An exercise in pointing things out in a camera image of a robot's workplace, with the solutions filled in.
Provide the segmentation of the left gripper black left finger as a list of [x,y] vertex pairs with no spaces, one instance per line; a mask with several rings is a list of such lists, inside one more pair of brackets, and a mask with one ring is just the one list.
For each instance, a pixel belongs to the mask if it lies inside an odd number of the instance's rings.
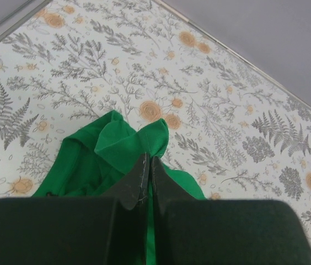
[[0,199],[0,264],[145,264],[149,156],[99,196]]

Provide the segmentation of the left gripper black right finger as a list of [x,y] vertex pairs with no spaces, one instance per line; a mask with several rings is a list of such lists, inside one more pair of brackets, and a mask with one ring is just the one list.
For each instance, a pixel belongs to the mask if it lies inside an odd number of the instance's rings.
[[198,200],[151,163],[158,264],[311,264],[294,210],[279,200]]

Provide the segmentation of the green t-shirt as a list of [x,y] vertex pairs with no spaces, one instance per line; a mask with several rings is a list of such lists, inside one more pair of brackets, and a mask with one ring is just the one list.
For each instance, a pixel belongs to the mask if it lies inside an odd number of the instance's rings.
[[[134,130],[122,115],[111,111],[65,138],[56,160],[41,186],[32,196],[99,196],[115,185],[132,169],[140,155],[149,156],[147,256],[145,264],[156,261],[153,186],[151,163],[162,163],[169,142],[166,122],[159,119],[141,130]],[[206,200],[194,178],[185,171],[170,169],[166,173],[198,200]]]

